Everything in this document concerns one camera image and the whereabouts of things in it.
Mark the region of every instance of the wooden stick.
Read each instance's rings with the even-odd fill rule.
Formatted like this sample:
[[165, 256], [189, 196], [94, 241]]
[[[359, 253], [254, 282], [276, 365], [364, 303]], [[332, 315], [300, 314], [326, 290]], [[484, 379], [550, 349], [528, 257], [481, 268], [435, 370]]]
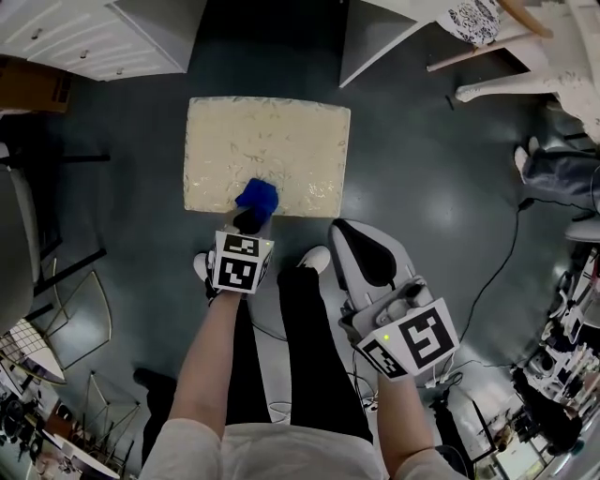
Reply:
[[517, 22], [528, 28], [541, 38], [553, 38], [554, 33], [549, 28], [541, 24], [519, 0], [498, 0], [498, 4], [506, 10]]
[[491, 45], [486, 45], [485, 47], [477, 48], [471, 52], [461, 53], [459, 55], [447, 58], [446, 60], [442, 60], [437, 64], [427, 65], [427, 71], [435, 71], [440, 68], [448, 67], [449, 65], [457, 64], [458, 62], [462, 62], [463, 60], [468, 60], [469, 58], [473, 58], [475, 56], [484, 55], [486, 53], [494, 52], [499, 49], [503, 49], [508, 45], [512, 45], [513, 43], [517, 43], [520, 41], [531, 41], [535, 38], [539, 38], [536, 34], [522, 34], [517, 35], [515, 37], [505, 38], [504, 40], [497, 41], [492, 43]]

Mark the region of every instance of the cardboard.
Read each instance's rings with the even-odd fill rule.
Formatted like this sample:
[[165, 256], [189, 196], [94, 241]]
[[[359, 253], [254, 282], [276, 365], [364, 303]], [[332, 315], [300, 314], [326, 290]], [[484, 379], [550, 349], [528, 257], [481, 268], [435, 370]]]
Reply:
[[0, 109], [67, 111], [72, 73], [0, 56]]

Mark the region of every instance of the white shirt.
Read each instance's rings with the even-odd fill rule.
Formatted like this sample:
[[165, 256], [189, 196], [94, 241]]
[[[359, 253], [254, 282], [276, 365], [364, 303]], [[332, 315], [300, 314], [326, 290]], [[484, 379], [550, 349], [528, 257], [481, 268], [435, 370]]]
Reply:
[[[169, 420], [140, 480], [384, 480], [373, 445], [315, 428], [243, 424], [223, 440], [194, 420]], [[464, 480], [435, 450], [410, 457], [394, 480]]]

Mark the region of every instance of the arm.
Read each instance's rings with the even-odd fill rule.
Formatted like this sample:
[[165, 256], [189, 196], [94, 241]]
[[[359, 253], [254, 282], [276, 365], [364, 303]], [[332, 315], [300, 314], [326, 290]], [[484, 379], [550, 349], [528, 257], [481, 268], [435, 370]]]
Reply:
[[170, 419], [190, 418], [221, 438], [232, 376], [233, 333], [241, 295], [221, 293], [208, 309], [179, 372]]
[[433, 434], [412, 378], [389, 382], [379, 376], [377, 428], [383, 462], [392, 478], [408, 457], [433, 448]]

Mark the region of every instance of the white cabinet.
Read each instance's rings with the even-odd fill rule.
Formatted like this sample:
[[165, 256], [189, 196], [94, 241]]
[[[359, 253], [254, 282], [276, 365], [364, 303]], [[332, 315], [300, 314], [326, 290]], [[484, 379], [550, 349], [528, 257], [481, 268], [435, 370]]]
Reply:
[[2, 0], [0, 53], [95, 80], [185, 72], [205, 0]]

